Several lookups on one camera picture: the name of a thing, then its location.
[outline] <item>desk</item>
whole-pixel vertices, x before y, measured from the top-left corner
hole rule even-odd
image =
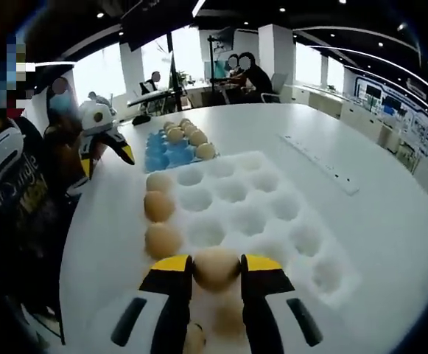
[[[134,101],[128,101],[127,102],[127,107],[133,107],[134,105],[138,105],[140,103],[146,103],[146,102],[152,102],[152,101],[156,101],[156,100],[162,100],[163,98],[166,97],[171,97],[175,94],[175,92],[173,90],[168,90],[168,91],[153,91],[150,92],[149,94],[144,94],[141,97],[137,98]]]
[[[368,345],[366,353],[389,353],[428,302],[428,195],[412,175],[362,134],[305,105],[227,105],[166,116],[176,122],[183,117],[203,129],[222,155],[261,150],[302,191],[362,275],[339,315]],[[141,281],[135,258],[144,245],[144,144],[165,121],[155,117],[145,125],[121,127],[136,166],[108,150],[74,213],[60,275],[70,346],[90,341],[85,329],[91,317]],[[313,146],[350,173],[360,191],[346,195],[277,133]]]

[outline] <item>white foam egg tray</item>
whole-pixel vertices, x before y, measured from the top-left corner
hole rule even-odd
[[[360,275],[319,214],[263,153],[249,152],[165,170],[176,210],[167,221],[184,237],[179,254],[209,246],[278,261],[335,308],[353,294]]]

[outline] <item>monitor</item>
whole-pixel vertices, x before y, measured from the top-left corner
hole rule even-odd
[[[381,93],[381,90],[375,88],[374,86],[368,85],[368,87],[366,87],[366,94],[369,94],[375,98],[381,98]]]
[[[388,95],[382,100],[382,105],[386,105],[397,111],[401,108],[401,102]]]

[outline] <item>brown egg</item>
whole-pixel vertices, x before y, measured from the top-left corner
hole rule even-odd
[[[215,157],[215,147],[206,143],[196,147],[196,157],[202,160],[211,160]]]
[[[194,279],[207,291],[224,291],[239,276],[239,272],[239,258],[230,249],[209,247],[201,249],[194,257]]]
[[[197,130],[197,127],[191,123],[183,125],[184,135],[188,138]]]
[[[166,138],[172,144],[180,142],[184,137],[184,132],[180,128],[171,128],[166,134]]]
[[[190,123],[191,121],[187,118],[183,118],[180,122],[179,122],[179,126],[182,127],[184,123]]]
[[[207,143],[207,136],[200,130],[196,130],[189,136],[189,144],[199,146]]]
[[[152,223],[145,232],[145,251],[154,260],[176,255],[182,244],[179,233],[165,223]]]
[[[206,335],[201,326],[194,322],[187,325],[183,354],[201,354],[206,346]]]
[[[159,191],[162,193],[168,192],[172,186],[171,178],[162,172],[154,172],[147,178],[147,191]]]
[[[229,294],[215,309],[212,330],[225,339],[244,341],[246,327],[243,323],[243,301],[240,297]]]
[[[168,121],[168,122],[165,122],[165,123],[163,124],[163,129],[164,129],[165,131],[167,131],[167,130],[169,129],[169,127],[175,127],[175,126],[176,126],[176,124],[175,124],[175,123]]]
[[[168,220],[175,211],[175,204],[172,200],[157,190],[147,192],[144,206],[147,218],[156,223]]]

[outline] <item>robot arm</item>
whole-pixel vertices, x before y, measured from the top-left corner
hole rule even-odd
[[[122,160],[135,164],[132,149],[113,124],[109,107],[93,101],[84,102],[80,106],[83,138],[80,145],[80,160],[87,177],[91,178],[94,171],[92,156],[98,142],[112,148]]]

